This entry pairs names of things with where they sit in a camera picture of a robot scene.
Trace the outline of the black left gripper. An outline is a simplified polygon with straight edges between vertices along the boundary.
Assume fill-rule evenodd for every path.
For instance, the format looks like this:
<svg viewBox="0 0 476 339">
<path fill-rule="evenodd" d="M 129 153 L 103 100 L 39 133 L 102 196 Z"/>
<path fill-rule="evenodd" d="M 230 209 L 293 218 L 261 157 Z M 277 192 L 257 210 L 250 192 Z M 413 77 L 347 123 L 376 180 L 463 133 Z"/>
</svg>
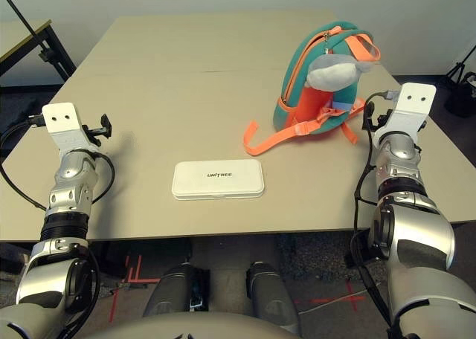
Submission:
<svg viewBox="0 0 476 339">
<path fill-rule="evenodd" d="M 82 125 L 83 131 L 86 134 L 88 140 L 96 146 L 101 145 L 99 136 L 110 138 L 112 136 L 112 125 L 109 121 L 107 114 L 103 114 L 100 118 L 101 127 L 96 129 L 90 129 L 86 124 Z"/>
</svg>

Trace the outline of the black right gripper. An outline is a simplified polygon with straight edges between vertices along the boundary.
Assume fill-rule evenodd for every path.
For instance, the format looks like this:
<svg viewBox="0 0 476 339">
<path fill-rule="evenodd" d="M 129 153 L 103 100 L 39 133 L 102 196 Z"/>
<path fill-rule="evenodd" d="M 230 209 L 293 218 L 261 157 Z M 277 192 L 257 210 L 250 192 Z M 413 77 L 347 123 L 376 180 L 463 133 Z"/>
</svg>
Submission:
<svg viewBox="0 0 476 339">
<path fill-rule="evenodd" d="M 385 114 L 381 114 L 377 117 L 377 124 L 373 125 L 373 131 L 376 131 L 386 125 L 389 117 L 391 116 L 391 110 L 388 109 Z"/>
</svg>

